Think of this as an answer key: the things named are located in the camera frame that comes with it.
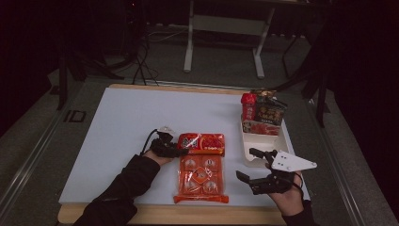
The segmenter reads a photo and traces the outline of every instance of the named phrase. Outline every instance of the human hand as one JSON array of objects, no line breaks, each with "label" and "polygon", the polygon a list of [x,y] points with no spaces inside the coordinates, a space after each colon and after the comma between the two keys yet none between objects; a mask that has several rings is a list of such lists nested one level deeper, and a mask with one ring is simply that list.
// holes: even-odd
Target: human hand
[{"label": "human hand", "polygon": [[156,155],[152,150],[146,151],[143,156],[146,156],[152,160],[154,160],[156,163],[159,164],[159,166],[162,167],[162,165],[165,165],[168,162],[171,162],[173,158],[167,158],[167,157],[159,157]]},{"label": "human hand", "polygon": [[[300,187],[302,179],[300,171],[294,177],[294,183]],[[302,192],[299,187],[292,186],[284,193],[270,193],[269,197],[276,203],[283,216],[293,216],[303,211]]]}]

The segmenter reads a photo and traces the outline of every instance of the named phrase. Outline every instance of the person's left hand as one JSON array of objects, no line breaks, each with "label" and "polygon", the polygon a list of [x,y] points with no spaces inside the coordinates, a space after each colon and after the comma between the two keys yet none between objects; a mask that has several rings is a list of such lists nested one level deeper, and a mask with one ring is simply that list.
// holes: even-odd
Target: person's left hand
[{"label": "person's left hand", "polygon": [[166,158],[166,157],[159,157],[156,155],[152,150],[146,151],[143,156],[149,157],[150,159],[154,160],[159,166],[165,165],[168,162],[171,162],[173,158]]}]

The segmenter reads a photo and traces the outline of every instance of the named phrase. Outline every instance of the dark background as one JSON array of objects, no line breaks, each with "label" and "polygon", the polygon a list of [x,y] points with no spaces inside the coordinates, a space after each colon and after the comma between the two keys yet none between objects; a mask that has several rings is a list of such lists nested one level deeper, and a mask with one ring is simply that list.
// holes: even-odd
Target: dark background
[{"label": "dark background", "polygon": [[[159,0],[147,3],[147,19],[151,24],[187,24],[188,1],[168,1],[167,5]],[[93,18],[85,1],[8,0],[0,4],[2,136],[49,90],[47,74],[58,67],[54,34],[66,34],[68,40],[73,40],[73,48],[84,50],[93,57],[101,55],[98,47],[104,46],[106,40],[95,40],[90,35],[93,34],[90,30]],[[328,36],[322,36],[320,40],[320,48],[328,49],[331,43],[339,43],[342,47],[338,59],[330,62],[333,66],[328,88],[335,92],[337,104],[397,218],[399,48],[396,42],[399,40],[399,16],[395,13],[398,5],[394,1],[338,2],[325,26],[324,34]],[[123,22],[126,15],[119,14],[119,9],[105,19],[112,23]],[[208,9],[206,3],[199,6],[199,10]],[[261,9],[248,15],[234,8],[221,13],[239,13],[248,18],[263,16]],[[280,24],[290,23],[284,19],[286,13],[277,11],[271,33],[290,36],[296,32],[295,27],[284,26],[281,30]],[[113,34],[119,34],[120,30],[108,32],[111,37],[119,37]]]}]

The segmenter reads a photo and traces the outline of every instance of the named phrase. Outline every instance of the clear plastic packaging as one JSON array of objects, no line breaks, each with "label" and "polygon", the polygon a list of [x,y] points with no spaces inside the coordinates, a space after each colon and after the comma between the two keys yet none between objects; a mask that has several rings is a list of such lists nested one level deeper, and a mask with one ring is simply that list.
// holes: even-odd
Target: clear plastic packaging
[{"label": "clear plastic packaging", "polygon": [[180,158],[178,194],[180,201],[229,202],[224,195],[223,157],[225,140],[222,134],[181,134],[178,149],[189,149]]}]

